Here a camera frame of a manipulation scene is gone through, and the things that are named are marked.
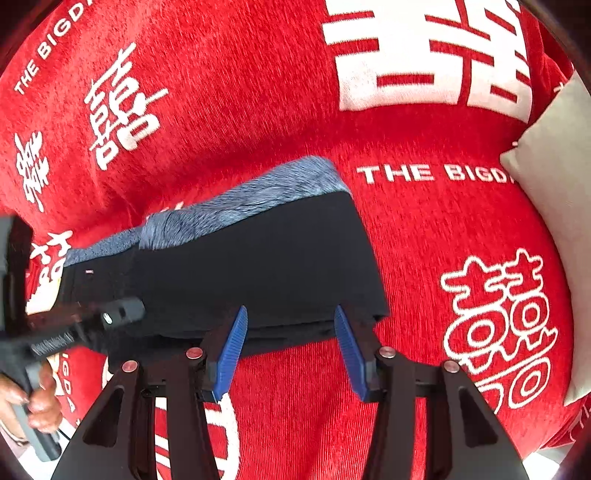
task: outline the red fabric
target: red fabric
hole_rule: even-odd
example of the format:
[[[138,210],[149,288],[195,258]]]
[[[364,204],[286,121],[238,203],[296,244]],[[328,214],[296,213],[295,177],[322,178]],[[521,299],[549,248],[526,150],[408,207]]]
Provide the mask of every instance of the red fabric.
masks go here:
[[[31,291],[59,279],[69,247],[321,155],[350,187],[376,252],[392,309],[376,330],[381,341],[421,362],[461,360],[528,455],[571,424],[581,402],[563,407],[573,326],[557,251],[498,157],[566,77],[545,54],[537,22],[514,13],[514,1],[345,4],[60,6],[0,79],[0,205],[35,229],[31,271],[40,273],[30,275]],[[397,24],[403,14],[408,25]],[[132,42],[123,62],[131,69],[100,87],[104,100],[86,104],[91,80]],[[346,55],[366,52],[374,56]],[[529,72],[516,69],[516,57],[527,59]],[[377,77],[366,81],[368,72]],[[145,97],[125,100],[121,110],[136,101],[136,114],[122,118],[154,115],[158,127],[150,117],[151,134],[134,144],[121,123],[111,133],[119,152],[101,168],[98,147],[90,150],[89,115],[109,103],[110,91],[133,84],[123,78],[136,79]],[[142,99],[156,93],[144,112]],[[111,123],[115,113],[108,110]],[[39,180],[31,180],[38,191],[29,188],[29,200],[19,168]],[[47,179],[43,187],[39,177]],[[84,349],[68,356],[59,376],[65,415],[75,424],[100,392],[105,359]],[[424,467],[422,405],[416,479]],[[351,393],[330,341],[241,361],[229,398],[210,406],[208,418],[225,480],[355,479],[374,414]],[[169,478],[162,409],[157,430],[159,469]]]

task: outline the finger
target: finger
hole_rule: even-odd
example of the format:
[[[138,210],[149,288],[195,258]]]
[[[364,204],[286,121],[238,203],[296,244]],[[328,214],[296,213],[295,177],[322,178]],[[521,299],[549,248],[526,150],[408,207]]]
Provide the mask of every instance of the finger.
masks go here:
[[[60,410],[50,410],[29,415],[29,425],[43,433],[54,433],[60,426],[62,415]]]
[[[22,405],[28,402],[27,394],[23,389],[4,375],[0,375],[0,398],[4,398],[14,405]]]
[[[42,413],[49,410],[60,410],[60,402],[52,390],[35,390],[31,394],[29,401],[29,411],[31,413]]]
[[[42,427],[39,429],[39,431],[41,433],[55,433],[57,432],[57,429],[60,427],[61,425],[61,421],[64,419],[64,416],[62,415],[62,413],[60,412],[59,415],[57,416],[57,418],[55,419],[54,422],[52,422],[49,426],[47,427]]]
[[[53,370],[48,361],[44,361],[39,370],[39,385],[43,390],[51,392],[51,395],[56,393],[56,379],[53,377]]]

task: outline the black device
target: black device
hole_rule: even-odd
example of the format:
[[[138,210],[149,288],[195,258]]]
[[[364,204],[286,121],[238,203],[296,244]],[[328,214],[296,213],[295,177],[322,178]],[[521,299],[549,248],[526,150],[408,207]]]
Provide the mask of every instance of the black device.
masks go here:
[[[0,373],[27,395],[39,388],[41,361],[76,345],[93,345],[109,329],[139,320],[144,305],[122,299],[95,306],[73,305],[49,312],[25,314],[25,272],[31,250],[31,228],[17,216],[0,218]],[[55,435],[27,423],[26,405],[13,406],[17,419],[44,462],[57,460],[61,447]]]
[[[587,1],[519,1],[558,39],[587,89],[591,90],[591,9]],[[12,17],[3,20],[14,27],[10,31],[2,30],[0,72],[26,35],[59,3],[59,0],[11,3],[9,15]],[[11,262],[7,262],[8,255],[0,256],[4,308],[0,313],[3,335],[0,359],[4,352],[12,355],[14,362],[6,362],[8,369],[14,369],[11,378],[25,387],[26,382],[32,382],[32,388],[36,362],[36,353],[30,353],[32,346],[45,345],[44,341],[54,345],[56,333],[33,333],[23,327],[28,325],[24,316],[24,295],[21,297],[15,292],[24,282],[30,237],[21,227],[13,218],[10,229],[14,230],[10,231],[15,235],[13,238],[20,240],[9,247],[15,252]],[[6,232],[0,231],[0,242]],[[75,338],[84,343],[93,335],[100,335],[101,328],[106,328],[100,320],[104,309],[86,307],[81,317],[84,322],[72,323],[73,314],[64,311],[46,315],[54,316],[52,321],[58,324],[62,322],[59,332],[73,332],[78,335]],[[175,480],[219,480],[203,402],[216,401],[229,388],[246,334],[246,310],[241,307],[229,312],[222,327],[208,333],[198,349],[189,349],[183,355],[151,365],[124,364],[76,430],[53,479],[78,479],[79,465],[84,464],[87,467],[85,478],[90,480],[155,480],[154,399],[166,396],[168,402],[175,405],[168,410],[173,477]],[[428,405],[426,480],[527,479],[505,430],[459,365],[453,361],[439,367],[418,364],[381,346],[373,332],[359,321],[363,315],[346,306],[335,306],[335,330],[352,388],[362,401],[379,403],[363,480],[410,478],[417,397],[426,398]],[[58,344],[61,345],[62,340],[57,341],[53,351],[59,351]],[[29,353],[23,354],[23,348]],[[43,439],[38,442],[38,453],[45,451],[48,457],[55,456],[57,449],[52,450],[52,440],[38,438]],[[1,440],[0,478],[31,480]],[[589,478],[591,423],[587,422],[554,480]]]

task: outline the black bracket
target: black bracket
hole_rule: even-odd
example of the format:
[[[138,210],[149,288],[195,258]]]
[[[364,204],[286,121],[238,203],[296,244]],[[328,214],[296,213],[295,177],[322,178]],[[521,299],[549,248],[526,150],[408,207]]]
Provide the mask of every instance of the black bracket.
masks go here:
[[[52,479],[156,480],[155,397],[167,399],[175,480],[219,480],[203,402],[228,392],[246,336],[246,308],[234,309],[199,347],[147,365],[125,362],[76,429]]]
[[[335,313],[351,386],[362,401],[379,403],[363,480],[412,478],[417,397],[427,400],[426,480],[528,480],[505,429],[460,365],[419,364],[383,347],[363,315],[342,306]]]

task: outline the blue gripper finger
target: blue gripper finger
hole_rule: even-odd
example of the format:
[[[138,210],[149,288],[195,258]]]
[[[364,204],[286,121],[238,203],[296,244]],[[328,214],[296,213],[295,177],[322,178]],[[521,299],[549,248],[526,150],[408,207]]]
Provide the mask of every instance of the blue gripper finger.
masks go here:
[[[381,344],[370,324],[356,309],[339,305],[335,310],[336,337],[351,389],[367,403],[380,401],[382,395],[375,357]]]
[[[244,339],[246,338],[246,330],[248,329],[248,313],[246,307],[242,306],[238,310],[238,314],[234,320],[234,324],[228,334],[228,339],[222,348],[222,353],[217,360],[217,365],[210,370],[213,373],[213,399],[217,403],[224,394],[230,390],[232,378],[236,371],[236,365],[242,352]]]
[[[335,310],[335,332],[351,388],[363,401],[369,394],[365,378],[365,361],[349,324],[349,319],[340,305]]]

